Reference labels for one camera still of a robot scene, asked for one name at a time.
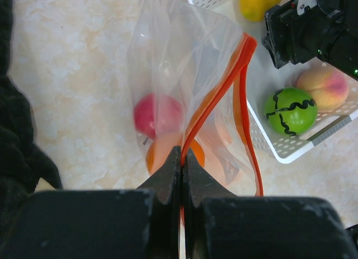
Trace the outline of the red apple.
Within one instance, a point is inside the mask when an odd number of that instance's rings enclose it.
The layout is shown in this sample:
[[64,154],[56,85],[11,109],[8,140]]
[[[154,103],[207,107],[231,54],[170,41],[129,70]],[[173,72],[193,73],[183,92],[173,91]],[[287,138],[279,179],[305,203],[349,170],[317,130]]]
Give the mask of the red apple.
[[183,124],[182,104],[172,96],[150,93],[133,109],[135,130],[150,139],[180,131]]

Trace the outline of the green toy watermelon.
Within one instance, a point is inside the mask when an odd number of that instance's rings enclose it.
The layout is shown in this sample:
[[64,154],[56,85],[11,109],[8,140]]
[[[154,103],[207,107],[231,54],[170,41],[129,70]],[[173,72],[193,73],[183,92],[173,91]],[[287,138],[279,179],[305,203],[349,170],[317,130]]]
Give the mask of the green toy watermelon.
[[305,133],[315,124],[318,106],[308,92],[286,87],[268,97],[264,115],[277,133],[296,136]]

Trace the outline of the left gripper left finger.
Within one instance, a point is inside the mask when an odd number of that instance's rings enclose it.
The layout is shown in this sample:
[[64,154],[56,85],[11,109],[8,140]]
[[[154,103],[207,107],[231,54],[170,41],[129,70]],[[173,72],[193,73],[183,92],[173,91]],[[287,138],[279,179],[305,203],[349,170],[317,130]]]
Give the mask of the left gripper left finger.
[[2,258],[178,258],[181,150],[134,190],[30,196],[1,244]]

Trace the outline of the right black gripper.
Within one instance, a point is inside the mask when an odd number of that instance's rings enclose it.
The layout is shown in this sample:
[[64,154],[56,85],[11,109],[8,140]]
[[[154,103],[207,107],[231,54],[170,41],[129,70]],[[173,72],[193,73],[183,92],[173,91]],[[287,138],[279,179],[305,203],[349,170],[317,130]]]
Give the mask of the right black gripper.
[[274,67],[318,58],[357,69],[357,0],[290,0],[265,12],[263,46]]

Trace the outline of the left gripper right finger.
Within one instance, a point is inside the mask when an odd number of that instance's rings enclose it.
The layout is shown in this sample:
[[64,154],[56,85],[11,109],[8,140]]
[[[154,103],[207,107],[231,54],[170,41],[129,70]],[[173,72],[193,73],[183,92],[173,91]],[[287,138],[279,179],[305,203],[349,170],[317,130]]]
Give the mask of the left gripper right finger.
[[182,167],[187,258],[356,258],[345,229],[318,197],[246,197],[224,188],[188,152]]

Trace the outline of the peach fruit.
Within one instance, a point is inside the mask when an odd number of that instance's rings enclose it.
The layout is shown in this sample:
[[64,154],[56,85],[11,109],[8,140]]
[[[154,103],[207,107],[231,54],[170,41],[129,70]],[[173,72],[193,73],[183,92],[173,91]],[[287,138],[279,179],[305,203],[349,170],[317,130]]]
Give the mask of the peach fruit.
[[296,87],[307,91],[317,104],[318,112],[340,107],[348,98],[349,86],[345,75],[332,67],[320,67],[303,72]]

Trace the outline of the white plastic basket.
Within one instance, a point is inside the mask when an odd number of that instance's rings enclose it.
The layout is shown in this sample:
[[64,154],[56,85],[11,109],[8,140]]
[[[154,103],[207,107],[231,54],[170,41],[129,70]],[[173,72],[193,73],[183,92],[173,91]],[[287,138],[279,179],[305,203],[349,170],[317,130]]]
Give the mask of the white plastic basket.
[[315,58],[305,64],[287,64],[281,69],[276,69],[268,51],[260,42],[265,34],[265,24],[246,21],[239,12],[238,0],[188,2],[237,21],[246,33],[258,41],[247,73],[247,106],[250,112],[251,138],[256,148],[267,150],[279,162],[287,164],[357,119],[357,81],[346,77],[350,91],[345,103],[335,110],[319,114],[314,126],[301,136],[284,136],[276,133],[264,114],[264,104],[269,95],[284,87],[294,86],[297,78],[305,70],[325,67],[326,64]]

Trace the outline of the clear zip top bag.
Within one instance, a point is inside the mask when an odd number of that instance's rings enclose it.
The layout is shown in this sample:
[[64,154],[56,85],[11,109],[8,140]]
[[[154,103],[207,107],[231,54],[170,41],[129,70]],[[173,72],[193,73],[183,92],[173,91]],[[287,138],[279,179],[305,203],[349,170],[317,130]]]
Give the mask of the clear zip top bag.
[[[221,185],[263,195],[246,91],[257,41],[229,18],[180,0],[139,0],[139,9],[127,52],[133,109],[150,93],[172,96],[183,107],[175,131],[183,134],[182,155],[196,140],[203,168]],[[155,139],[136,136],[146,158]]]

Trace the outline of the orange fruit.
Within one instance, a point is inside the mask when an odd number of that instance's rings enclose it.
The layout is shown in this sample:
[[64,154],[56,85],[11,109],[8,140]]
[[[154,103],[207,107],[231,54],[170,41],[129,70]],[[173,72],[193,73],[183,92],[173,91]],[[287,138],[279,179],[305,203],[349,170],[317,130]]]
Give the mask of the orange fruit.
[[[168,155],[174,146],[182,144],[183,134],[180,132],[170,132],[157,137],[148,149],[146,155],[147,170],[150,175],[154,174],[165,163]],[[193,140],[190,148],[199,162],[200,166],[205,165],[205,153],[201,145]]]

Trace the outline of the black floral pillow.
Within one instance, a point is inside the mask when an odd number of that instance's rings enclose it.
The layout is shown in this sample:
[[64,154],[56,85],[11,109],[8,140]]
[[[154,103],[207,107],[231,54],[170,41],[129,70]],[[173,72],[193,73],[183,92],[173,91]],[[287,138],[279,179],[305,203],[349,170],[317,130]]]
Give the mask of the black floral pillow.
[[13,0],[1,0],[1,238],[24,201],[44,179],[55,189],[62,181],[54,162],[35,144],[31,107],[10,80]]

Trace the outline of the yellow lemon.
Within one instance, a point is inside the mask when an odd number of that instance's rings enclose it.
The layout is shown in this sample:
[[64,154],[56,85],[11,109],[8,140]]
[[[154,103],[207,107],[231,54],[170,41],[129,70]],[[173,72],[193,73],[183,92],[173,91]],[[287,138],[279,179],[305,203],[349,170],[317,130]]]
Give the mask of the yellow lemon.
[[263,21],[265,12],[281,0],[239,0],[239,10],[242,16],[252,22]]

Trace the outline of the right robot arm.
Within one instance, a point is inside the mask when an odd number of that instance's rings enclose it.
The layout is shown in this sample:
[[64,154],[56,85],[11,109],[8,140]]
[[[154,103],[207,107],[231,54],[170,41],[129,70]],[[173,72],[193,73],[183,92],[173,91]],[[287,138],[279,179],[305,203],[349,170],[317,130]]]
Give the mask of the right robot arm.
[[265,12],[274,67],[313,58],[357,79],[357,0],[290,0]]

